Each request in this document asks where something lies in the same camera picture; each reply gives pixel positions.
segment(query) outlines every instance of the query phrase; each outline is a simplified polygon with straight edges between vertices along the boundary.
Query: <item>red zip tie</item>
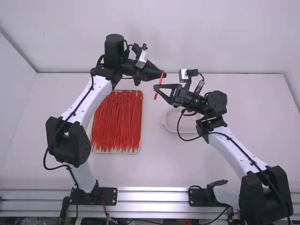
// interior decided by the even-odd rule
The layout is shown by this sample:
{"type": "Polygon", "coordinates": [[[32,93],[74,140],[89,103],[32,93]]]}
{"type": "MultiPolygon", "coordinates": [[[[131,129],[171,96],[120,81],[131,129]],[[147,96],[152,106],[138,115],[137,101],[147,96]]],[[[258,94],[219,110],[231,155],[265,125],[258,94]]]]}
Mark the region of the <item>red zip tie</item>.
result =
{"type": "MultiPolygon", "coordinates": [[[[161,84],[161,83],[163,82],[164,73],[165,73],[165,70],[162,69],[162,70],[161,70],[161,76],[160,76],[160,79],[159,79],[158,84],[161,84]]],[[[154,95],[154,100],[156,100],[157,97],[158,97],[158,93],[156,92],[155,95],[154,95]]]]}

